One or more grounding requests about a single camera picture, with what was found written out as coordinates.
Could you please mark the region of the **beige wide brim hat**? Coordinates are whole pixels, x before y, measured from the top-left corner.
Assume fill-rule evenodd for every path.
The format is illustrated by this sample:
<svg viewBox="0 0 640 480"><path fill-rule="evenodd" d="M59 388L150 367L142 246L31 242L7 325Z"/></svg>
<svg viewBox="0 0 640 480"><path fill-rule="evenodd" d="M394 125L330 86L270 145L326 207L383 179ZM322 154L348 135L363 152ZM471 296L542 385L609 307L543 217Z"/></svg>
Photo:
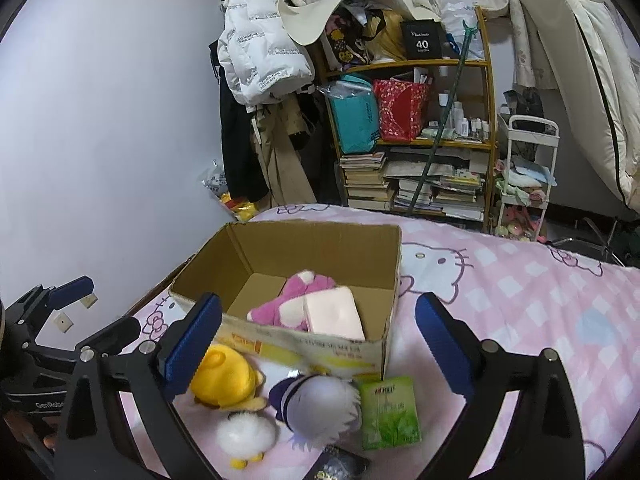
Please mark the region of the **beige wide brim hat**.
<svg viewBox="0 0 640 480"><path fill-rule="evenodd" d="M316 42L326 32L326 24L339 8L346 9L360 24L366 20L368 11L375 10L391 10L409 21L440 21L435 11L415 4L413 0L319 0L302 6L290 6L285 0L278 1L284 29L301 46Z"/></svg>

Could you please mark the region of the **yellow round plush toy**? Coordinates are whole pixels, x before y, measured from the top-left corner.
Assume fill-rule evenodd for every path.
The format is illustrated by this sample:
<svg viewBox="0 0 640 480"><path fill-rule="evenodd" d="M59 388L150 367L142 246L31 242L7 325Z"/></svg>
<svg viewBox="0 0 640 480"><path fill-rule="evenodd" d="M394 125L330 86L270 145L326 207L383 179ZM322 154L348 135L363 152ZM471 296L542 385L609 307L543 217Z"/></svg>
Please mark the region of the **yellow round plush toy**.
<svg viewBox="0 0 640 480"><path fill-rule="evenodd" d="M198 403L215 410L257 412L268 401L260 395L264 375L241 353L225 344L212 344L205 352L190 390Z"/></svg>

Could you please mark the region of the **pink Hello Kitty bedsheet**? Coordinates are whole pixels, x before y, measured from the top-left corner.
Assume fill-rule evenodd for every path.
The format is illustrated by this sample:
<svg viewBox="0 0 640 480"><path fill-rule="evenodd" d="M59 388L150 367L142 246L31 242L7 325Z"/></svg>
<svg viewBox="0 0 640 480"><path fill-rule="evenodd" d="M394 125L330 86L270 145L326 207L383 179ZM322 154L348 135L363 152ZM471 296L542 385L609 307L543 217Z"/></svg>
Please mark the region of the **pink Hello Kitty bedsheet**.
<svg viewBox="0 0 640 480"><path fill-rule="evenodd" d="M286 206L255 220L397 224L402 235L399 298L392 321L390 376L411 376L422 428L418 444L363 453L365 479L415 479L463 406L439 373L414 322L420 292L436 292L478 339L510 352L559 353L582 424L586 478L620 448L639 409L639 270L600 263L548 246L339 206ZM259 464L233 470L217 445L211 410L179 396L178 412L226 479L301 479L318 452L292 448L283 430Z"/></svg>

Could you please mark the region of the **teal bag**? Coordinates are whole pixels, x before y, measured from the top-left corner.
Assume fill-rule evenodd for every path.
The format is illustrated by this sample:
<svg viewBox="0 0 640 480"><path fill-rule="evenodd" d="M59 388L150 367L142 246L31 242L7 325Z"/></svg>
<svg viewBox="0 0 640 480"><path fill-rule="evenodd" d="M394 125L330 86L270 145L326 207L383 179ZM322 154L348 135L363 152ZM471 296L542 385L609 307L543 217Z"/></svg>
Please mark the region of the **teal bag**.
<svg viewBox="0 0 640 480"><path fill-rule="evenodd" d="M330 84L329 101L342 153L372 151L380 136L373 84L361 77L341 76Z"/></svg>

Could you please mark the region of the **wooden bookshelf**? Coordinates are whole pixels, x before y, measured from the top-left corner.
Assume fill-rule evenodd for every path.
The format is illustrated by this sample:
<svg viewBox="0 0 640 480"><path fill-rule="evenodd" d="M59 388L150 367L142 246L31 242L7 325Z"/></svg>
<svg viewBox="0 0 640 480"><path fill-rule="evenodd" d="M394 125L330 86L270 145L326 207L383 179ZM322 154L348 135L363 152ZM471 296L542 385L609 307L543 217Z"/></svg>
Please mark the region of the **wooden bookshelf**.
<svg viewBox="0 0 640 480"><path fill-rule="evenodd" d="M372 20L358 35L334 12L311 48L344 204L488 230L497 141L484 13L471 27L479 54L454 50L433 20Z"/></svg>

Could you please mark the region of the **small black card box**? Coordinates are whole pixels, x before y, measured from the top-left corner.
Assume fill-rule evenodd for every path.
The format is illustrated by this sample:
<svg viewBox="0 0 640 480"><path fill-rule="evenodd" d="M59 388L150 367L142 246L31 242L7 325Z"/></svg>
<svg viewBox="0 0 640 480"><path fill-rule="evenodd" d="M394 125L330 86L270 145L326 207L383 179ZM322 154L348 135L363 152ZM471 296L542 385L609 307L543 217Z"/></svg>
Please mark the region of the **small black card box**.
<svg viewBox="0 0 640 480"><path fill-rule="evenodd" d="M359 480L371 461L336 445L328 445L304 475L304 480Z"/></svg>

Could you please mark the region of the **open cardboard box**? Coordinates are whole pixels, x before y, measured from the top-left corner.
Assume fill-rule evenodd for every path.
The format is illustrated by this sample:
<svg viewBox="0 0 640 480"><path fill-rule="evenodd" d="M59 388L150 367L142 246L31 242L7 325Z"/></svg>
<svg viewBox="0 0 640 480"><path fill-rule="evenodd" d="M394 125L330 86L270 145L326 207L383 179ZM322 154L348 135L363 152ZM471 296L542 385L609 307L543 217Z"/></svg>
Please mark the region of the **open cardboard box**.
<svg viewBox="0 0 640 480"><path fill-rule="evenodd" d="M307 373L379 380L398 297L401 229L311 220L229 223L169 292L224 312L216 339Z"/></svg>

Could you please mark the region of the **stack of books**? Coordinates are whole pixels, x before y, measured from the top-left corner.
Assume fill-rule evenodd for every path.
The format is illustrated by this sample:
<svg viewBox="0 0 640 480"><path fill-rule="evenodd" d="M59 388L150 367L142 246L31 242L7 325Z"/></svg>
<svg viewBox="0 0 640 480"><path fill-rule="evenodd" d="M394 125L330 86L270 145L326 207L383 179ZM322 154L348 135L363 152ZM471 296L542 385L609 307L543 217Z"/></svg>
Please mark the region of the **stack of books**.
<svg viewBox="0 0 640 480"><path fill-rule="evenodd" d="M385 164L384 151L343 155L340 158L338 166L350 208L390 211L394 188L390 180L384 177Z"/></svg>

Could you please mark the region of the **white fluffy pompom plush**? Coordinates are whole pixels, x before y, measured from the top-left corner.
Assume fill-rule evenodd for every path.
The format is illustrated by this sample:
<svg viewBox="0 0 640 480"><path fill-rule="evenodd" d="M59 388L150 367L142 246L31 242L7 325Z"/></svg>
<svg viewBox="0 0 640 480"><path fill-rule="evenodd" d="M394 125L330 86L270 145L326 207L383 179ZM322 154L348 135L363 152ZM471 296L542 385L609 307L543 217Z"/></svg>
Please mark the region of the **white fluffy pompom plush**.
<svg viewBox="0 0 640 480"><path fill-rule="evenodd" d="M278 428L255 412L232 413L215 431L218 446L228 455L233 469L261 462L278 442Z"/></svg>

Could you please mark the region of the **wall socket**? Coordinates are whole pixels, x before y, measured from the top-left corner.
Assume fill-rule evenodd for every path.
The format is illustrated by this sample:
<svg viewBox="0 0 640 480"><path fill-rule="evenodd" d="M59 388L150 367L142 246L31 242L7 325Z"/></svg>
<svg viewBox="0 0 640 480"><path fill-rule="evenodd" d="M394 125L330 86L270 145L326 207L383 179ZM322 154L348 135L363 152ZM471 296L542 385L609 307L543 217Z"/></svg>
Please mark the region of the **wall socket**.
<svg viewBox="0 0 640 480"><path fill-rule="evenodd" d="M58 314L53 320L53 322L54 322L54 325L63 334L66 334L74 326L74 322L64 312L61 312L60 314Z"/></svg>
<svg viewBox="0 0 640 480"><path fill-rule="evenodd" d="M80 300L80 303L86 309L90 309L97 301L98 301L98 297L95 294L89 294L85 297L82 297Z"/></svg>

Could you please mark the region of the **white puffer jacket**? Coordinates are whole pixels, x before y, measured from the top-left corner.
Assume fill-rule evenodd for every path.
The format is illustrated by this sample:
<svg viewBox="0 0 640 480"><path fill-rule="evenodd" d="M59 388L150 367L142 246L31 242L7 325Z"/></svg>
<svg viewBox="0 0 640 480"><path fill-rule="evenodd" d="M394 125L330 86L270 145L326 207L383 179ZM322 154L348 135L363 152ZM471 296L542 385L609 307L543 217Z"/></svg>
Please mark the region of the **white puffer jacket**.
<svg viewBox="0 0 640 480"><path fill-rule="evenodd" d="M232 96L247 108L279 103L314 81L314 64L286 31L279 1L224 0L218 61Z"/></svg>

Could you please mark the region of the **white purple round plush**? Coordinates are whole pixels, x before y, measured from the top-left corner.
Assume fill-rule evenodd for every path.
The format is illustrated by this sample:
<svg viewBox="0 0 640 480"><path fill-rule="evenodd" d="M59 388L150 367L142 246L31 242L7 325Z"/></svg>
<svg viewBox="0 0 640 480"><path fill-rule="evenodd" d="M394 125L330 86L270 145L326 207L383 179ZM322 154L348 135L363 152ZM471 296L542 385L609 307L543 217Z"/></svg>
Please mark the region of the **white purple round plush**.
<svg viewBox="0 0 640 480"><path fill-rule="evenodd" d="M325 448L361 428L360 392L346 379L288 377L270 389L268 402L277 421L292 432L294 448Z"/></svg>

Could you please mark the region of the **wall socket upper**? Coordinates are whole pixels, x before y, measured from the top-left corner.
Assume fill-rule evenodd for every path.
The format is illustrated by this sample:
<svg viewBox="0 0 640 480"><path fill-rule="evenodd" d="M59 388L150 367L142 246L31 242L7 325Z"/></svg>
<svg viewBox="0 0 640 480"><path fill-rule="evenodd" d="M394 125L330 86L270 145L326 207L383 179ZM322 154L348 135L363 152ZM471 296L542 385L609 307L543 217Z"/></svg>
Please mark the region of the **wall socket upper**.
<svg viewBox="0 0 640 480"><path fill-rule="evenodd" d="M85 297L82 297L80 300L80 303L86 309L90 309L97 301L98 301L98 297L95 294L89 294Z"/></svg>

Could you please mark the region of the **pink fluffy plush toy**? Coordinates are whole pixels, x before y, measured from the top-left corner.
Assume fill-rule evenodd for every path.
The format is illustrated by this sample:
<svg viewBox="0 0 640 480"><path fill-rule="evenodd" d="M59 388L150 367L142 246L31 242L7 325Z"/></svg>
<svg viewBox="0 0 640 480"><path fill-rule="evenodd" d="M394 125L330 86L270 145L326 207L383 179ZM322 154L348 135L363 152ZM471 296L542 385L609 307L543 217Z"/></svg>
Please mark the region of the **pink fluffy plush toy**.
<svg viewBox="0 0 640 480"><path fill-rule="evenodd" d="M306 332L306 297L313 292L332 289L336 281L328 276L303 270L288 278L279 295L247 313L246 319L255 324L277 326Z"/></svg>

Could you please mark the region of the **pink swirl roll plush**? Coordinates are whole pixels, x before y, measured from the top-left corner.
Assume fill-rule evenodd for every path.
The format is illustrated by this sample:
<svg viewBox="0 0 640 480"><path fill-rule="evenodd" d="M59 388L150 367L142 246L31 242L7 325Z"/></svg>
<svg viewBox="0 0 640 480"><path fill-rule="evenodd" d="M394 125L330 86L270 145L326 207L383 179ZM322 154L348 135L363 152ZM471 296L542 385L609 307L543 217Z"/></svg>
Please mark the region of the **pink swirl roll plush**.
<svg viewBox="0 0 640 480"><path fill-rule="evenodd" d="M305 301L307 333L354 341L366 339L355 298L348 287L313 292Z"/></svg>

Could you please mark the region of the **white rolling cart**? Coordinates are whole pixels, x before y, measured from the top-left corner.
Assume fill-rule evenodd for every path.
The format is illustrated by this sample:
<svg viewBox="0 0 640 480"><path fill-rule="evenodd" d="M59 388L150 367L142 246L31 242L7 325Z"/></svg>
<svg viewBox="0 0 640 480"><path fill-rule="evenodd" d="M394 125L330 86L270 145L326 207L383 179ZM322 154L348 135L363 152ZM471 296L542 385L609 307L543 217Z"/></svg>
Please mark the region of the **white rolling cart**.
<svg viewBox="0 0 640 480"><path fill-rule="evenodd" d="M544 219L556 187L560 128L552 120L522 114L500 115L498 127L504 153L495 166L494 234L543 243Z"/></svg>

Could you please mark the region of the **green pole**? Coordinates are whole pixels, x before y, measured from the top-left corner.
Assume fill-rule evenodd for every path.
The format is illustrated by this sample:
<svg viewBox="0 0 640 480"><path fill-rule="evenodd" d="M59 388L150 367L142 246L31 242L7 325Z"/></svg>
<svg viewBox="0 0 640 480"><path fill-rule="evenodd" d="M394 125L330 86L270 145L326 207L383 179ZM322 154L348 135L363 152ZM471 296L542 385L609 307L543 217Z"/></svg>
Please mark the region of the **green pole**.
<svg viewBox="0 0 640 480"><path fill-rule="evenodd" d="M427 161L423 167L421 177L419 179L418 185L413 192L413 196L411 197L409 207L405 213L405 216L411 218L413 215L414 208L416 208L416 203L420 198L422 188L424 187L424 183L428 177L428 173L430 172L432 163L434 162L434 158L436 153L440 147L440 141L442 140L442 136L444 135L444 130L446 127L446 123L448 122L449 115L451 113L452 107L454 106L454 101L456 100L458 94L458 87L460 84L460 80L462 77L462 73L465 68L466 61L468 60L469 50L471 47L471 42L474 37L477 35L478 30L480 29L480 19L476 19L476 24L471 26L466 21L462 21L464 37L462 47L459 49L459 59L456 68L456 73L454 74L454 82L450 90L447 93L447 101L440 113L438 128L436 132L435 139L433 141L431 151L428 153Z"/></svg>

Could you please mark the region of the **green tissue pack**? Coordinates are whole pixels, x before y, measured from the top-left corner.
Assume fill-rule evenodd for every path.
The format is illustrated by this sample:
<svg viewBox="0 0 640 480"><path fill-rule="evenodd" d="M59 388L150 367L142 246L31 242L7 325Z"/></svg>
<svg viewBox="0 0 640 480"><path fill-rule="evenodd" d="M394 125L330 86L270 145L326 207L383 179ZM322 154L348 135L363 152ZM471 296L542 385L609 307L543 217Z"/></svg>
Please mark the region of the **green tissue pack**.
<svg viewBox="0 0 640 480"><path fill-rule="evenodd" d="M399 448L422 440L411 377L364 382L359 392L361 442L365 451Z"/></svg>

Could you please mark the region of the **wall socket lower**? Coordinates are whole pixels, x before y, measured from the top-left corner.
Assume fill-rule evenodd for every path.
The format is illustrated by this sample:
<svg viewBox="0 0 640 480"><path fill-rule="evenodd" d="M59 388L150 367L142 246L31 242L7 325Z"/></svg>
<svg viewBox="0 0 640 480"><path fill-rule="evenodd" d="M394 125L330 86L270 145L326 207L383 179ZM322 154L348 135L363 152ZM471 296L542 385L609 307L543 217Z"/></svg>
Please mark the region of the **wall socket lower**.
<svg viewBox="0 0 640 480"><path fill-rule="evenodd" d="M58 314L53 320L53 322L54 322L54 325L63 334L66 334L74 326L74 322L64 312L61 312L60 314Z"/></svg>

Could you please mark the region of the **black box number 40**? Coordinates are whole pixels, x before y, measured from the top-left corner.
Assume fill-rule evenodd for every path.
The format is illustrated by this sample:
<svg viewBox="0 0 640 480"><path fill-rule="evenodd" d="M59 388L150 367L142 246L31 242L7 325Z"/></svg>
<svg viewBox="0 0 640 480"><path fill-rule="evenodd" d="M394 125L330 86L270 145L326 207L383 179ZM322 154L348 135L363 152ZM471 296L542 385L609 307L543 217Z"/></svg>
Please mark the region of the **black box number 40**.
<svg viewBox="0 0 640 480"><path fill-rule="evenodd" d="M442 57L439 22L403 21L400 28L408 60L432 60Z"/></svg>

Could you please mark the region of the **black hanging coat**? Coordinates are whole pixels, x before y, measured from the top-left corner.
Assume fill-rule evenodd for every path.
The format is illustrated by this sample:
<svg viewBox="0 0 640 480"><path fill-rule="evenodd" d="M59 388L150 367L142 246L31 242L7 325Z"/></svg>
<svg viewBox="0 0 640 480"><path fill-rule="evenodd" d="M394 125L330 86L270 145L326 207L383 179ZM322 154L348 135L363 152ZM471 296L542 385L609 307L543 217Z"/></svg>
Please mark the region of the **black hanging coat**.
<svg viewBox="0 0 640 480"><path fill-rule="evenodd" d="M222 159L228 189L234 200L246 198L258 203L269 193L250 138L253 127L244 105L236 102L226 79L226 73L218 60L218 42L209 46L210 62L219 84L219 115L221 128Z"/></svg>

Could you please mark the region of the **red shopping bag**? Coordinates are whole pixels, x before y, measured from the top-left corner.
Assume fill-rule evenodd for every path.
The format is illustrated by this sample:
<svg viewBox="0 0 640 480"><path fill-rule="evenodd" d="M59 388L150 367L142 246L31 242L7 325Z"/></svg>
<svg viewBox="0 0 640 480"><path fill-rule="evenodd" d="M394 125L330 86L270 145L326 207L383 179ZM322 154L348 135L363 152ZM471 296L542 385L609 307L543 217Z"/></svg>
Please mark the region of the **red shopping bag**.
<svg viewBox="0 0 640 480"><path fill-rule="evenodd" d="M411 142L422 131L432 80L375 79L378 128L385 142Z"/></svg>

